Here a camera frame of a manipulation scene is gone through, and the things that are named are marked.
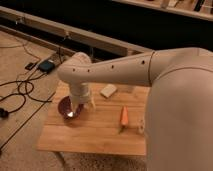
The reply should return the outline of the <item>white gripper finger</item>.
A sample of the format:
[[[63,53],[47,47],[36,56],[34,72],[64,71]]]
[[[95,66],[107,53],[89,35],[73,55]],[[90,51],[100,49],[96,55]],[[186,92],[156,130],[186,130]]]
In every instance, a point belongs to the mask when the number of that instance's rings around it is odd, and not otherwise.
[[[73,112],[73,115],[76,116],[76,115],[79,115],[83,109],[84,105],[83,104],[73,104],[72,105],[72,112]]]
[[[86,108],[87,109],[95,109],[96,105],[94,101],[89,101],[88,103],[86,103]]]

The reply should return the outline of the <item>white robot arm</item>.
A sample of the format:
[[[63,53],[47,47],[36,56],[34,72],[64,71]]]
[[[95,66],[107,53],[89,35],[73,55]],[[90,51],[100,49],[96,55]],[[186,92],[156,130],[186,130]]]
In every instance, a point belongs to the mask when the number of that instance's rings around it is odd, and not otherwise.
[[[90,83],[148,87],[147,171],[213,171],[213,52],[177,48],[98,63],[78,52],[58,76],[77,104],[89,101]]]

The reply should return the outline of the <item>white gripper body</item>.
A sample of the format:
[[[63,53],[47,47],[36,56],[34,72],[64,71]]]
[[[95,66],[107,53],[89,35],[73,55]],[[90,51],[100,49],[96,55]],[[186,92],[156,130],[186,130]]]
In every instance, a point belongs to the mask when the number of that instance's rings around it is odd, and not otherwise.
[[[70,84],[69,90],[72,103],[85,104],[91,99],[91,91],[88,83]]]

